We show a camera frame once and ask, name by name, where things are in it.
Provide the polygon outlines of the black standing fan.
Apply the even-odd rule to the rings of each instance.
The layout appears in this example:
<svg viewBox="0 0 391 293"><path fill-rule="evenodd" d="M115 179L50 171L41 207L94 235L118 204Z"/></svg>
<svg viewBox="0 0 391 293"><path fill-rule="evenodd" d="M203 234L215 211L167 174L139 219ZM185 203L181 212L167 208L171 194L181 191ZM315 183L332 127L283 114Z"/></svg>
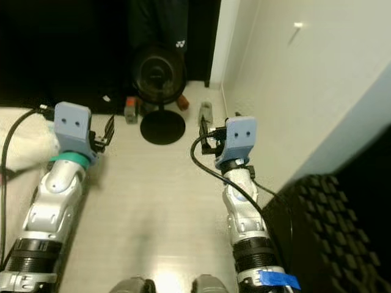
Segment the black standing fan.
<svg viewBox="0 0 391 293"><path fill-rule="evenodd" d="M143 139L154 145L173 144L185 133L185 120L165 106L176 103L186 87L184 58L174 48L148 43L134 56L132 76L139 98L145 105L153 106L142 118Z"/></svg>

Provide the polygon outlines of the grey slipper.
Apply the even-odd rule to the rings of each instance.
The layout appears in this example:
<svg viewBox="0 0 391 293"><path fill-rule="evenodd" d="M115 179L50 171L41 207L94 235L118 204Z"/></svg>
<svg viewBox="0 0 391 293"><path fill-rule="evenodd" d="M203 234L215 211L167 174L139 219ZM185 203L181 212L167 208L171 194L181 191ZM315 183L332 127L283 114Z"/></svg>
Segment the grey slipper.
<svg viewBox="0 0 391 293"><path fill-rule="evenodd" d="M209 101L203 101L199 106L199 125L211 128L213 124L213 105Z"/></svg>

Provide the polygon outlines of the black egg-crate foam mat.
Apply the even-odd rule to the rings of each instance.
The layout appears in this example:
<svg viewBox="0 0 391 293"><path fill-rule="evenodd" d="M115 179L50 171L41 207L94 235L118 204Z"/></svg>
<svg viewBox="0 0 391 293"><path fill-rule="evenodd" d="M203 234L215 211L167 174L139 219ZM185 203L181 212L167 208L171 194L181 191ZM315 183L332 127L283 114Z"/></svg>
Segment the black egg-crate foam mat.
<svg viewBox="0 0 391 293"><path fill-rule="evenodd" d="M262 212L301 293L391 293L391 273L335 176L301 178Z"/></svg>

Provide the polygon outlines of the grey left robot leg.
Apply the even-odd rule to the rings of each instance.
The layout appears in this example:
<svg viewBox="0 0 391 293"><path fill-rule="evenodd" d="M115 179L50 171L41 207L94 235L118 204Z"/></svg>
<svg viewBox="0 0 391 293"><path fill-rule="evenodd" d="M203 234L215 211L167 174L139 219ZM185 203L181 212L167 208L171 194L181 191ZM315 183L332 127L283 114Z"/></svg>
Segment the grey left robot leg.
<svg viewBox="0 0 391 293"><path fill-rule="evenodd" d="M129 277L119 281L109 293L144 293L145 282L144 277Z"/></svg>

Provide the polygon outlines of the grey power strip green light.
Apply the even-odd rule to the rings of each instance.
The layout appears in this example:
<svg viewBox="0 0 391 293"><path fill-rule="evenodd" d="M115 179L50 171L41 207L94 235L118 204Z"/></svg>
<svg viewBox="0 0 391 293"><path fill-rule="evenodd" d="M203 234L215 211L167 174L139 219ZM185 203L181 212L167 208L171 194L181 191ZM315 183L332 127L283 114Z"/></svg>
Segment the grey power strip green light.
<svg viewBox="0 0 391 293"><path fill-rule="evenodd" d="M125 103L125 120L129 125L139 122L139 98L128 96Z"/></svg>

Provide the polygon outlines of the person in black clothes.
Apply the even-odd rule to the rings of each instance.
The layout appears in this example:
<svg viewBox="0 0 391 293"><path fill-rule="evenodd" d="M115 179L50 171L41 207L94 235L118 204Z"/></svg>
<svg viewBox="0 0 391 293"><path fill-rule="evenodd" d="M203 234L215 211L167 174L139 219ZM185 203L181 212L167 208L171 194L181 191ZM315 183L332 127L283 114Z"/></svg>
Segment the person in black clothes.
<svg viewBox="0 0 391 293"><path fill-rule="evenodd" d="M188 49L189 0L128 0L128 43L135 53L148 43L176 50L184 59Z"/></svg>

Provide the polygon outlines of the white Kuromi print quilt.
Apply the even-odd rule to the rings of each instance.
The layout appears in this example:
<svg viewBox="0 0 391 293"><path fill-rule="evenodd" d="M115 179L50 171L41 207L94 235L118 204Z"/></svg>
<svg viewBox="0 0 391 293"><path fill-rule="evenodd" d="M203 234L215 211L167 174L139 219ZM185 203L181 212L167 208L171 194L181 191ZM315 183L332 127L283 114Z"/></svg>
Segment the white Kuromi print quilt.
<svg viewBox="0 0 391 293"><path fill-rule="evenodd" d="M6 151L6 170L19 171L48 162L59 152L53 122L32 114L17 126Z"/></svg>

